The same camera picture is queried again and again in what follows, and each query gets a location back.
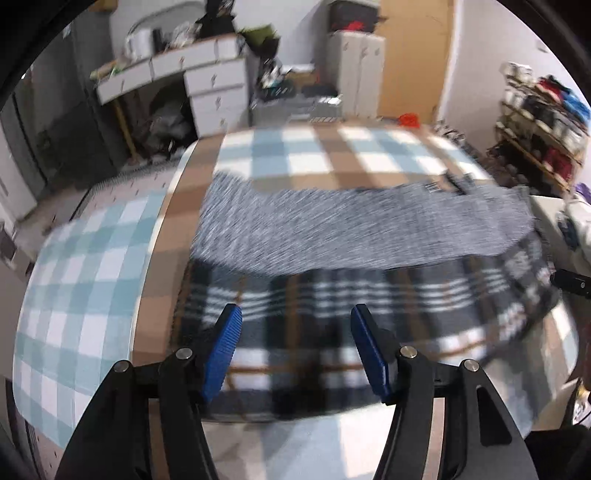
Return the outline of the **wooden shoe rack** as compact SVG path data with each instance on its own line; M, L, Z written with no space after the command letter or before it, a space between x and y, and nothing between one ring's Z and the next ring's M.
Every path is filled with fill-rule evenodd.
M555 76L537 77L528 65L505 62L500 73L505 90L495 125L498 142L536 168L553 192L570 194L585 165L590 108Z

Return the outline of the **orange bag on floor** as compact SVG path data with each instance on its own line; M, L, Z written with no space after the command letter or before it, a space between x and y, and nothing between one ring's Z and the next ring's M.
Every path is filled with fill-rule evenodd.
M398 118L398 123L404 128L420 128L422 122L416 113L405 113Z

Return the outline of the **silver aluminium suitcase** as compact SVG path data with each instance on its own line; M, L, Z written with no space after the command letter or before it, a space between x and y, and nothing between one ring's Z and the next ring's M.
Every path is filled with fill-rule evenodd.
M263 102L253 100L249 107L250 123L256 127L276 127L287 123L332 123L342 120L339 97L280 98Z

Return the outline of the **brown blue checked bedsheet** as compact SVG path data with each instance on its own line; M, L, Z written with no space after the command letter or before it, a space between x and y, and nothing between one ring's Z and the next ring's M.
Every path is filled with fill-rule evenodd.
M485 185L494 181L473 156L425 127L295 123L191 144L167 185L148 246L133 326L132 357L139 364L163 358L177 338L176 304L186 296L189 247L217 172L269 192L442 183L446 172L467 174ZM520 344L492 360L488 373L523 433L560 425L578 354L575 318L560 302ZM362 479L377 459L362 435L374 432L384 439L389 419L385 408L367 406L276 424L209 423L205 434L225 479Z

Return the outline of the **plaid knit cardigan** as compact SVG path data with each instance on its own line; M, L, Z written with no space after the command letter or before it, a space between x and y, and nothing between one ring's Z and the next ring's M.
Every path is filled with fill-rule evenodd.
M172 344L222 308L242 335L208 418L269 422L376 401L349 314L367 306L443 363L506 353L557 305L528 191L477 184L263 192L218 173L201 207Z

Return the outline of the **green wrapped bouquet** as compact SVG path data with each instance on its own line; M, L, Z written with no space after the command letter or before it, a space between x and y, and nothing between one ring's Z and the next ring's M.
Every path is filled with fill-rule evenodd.
M280 36L270 24L239 31L250 51L259 59L276 57L280 46Z

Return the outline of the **wooden door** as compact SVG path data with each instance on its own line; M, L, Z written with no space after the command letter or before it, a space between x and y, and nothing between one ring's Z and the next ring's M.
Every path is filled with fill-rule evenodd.
M386 39L379 114L414 113L434 120L446 77L454 29L449 0L385 0L376 33Z

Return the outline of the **white hard-shell suitcase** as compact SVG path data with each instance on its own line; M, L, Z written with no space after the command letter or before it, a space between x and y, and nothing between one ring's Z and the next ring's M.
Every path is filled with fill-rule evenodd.
M385 57L382 36L355 31L328 35L327 75L339 91L346 118L378 117Z

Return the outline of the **dark grey refrigerator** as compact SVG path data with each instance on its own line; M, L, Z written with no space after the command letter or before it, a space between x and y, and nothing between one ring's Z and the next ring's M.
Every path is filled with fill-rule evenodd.
M16 166L35 199L115 177L128 150L90 74L112 59L109 15L85 11L35 59L1 110Z

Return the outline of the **white drawer desk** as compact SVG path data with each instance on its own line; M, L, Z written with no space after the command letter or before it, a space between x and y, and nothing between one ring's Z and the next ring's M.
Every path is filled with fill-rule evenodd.
M97 86L101 104L156 81L182 77L195 130L209 137L249 127L249 80L235 34L198 40L127 67Z

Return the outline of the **white electric kettle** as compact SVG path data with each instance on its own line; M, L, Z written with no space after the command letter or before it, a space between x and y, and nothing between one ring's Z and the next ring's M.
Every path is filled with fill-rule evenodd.
M141 28L125 39L125 55L132 62L143 61L154 55L152 29Z

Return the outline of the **light blue checked blanket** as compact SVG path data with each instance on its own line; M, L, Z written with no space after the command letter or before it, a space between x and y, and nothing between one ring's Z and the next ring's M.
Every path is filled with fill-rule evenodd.
M131 354L163 200L152 193L72 221L39 253L16 331L13 391L21 416L59 447L112 365Z

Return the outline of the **stack of shoe boxes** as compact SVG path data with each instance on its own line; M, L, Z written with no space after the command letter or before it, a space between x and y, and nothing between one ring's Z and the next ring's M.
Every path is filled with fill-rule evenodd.
M380 0L329 1L329 32L373 33L379 20L380 6Z

